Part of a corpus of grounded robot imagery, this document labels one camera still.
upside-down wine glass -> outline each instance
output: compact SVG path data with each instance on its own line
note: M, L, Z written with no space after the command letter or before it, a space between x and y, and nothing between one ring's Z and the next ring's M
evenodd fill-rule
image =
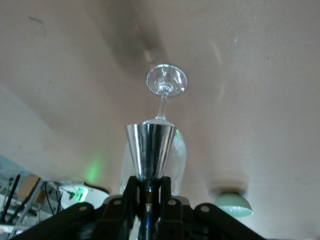
M146 84L149 89L161 97L161 104L155 118L143 122L143 124L173 124L166 119L166 102L168 98L174 98L182 94L188 85L184 72L170 64L160 64L153 67L146 76ZM182 186L187 151L185 141L177 129L167 158L164 175L171 178L171 193L177 196ZM134 164L130 146L127 142L124 149L122 162L120 193L123 194L130 176L135 175Z

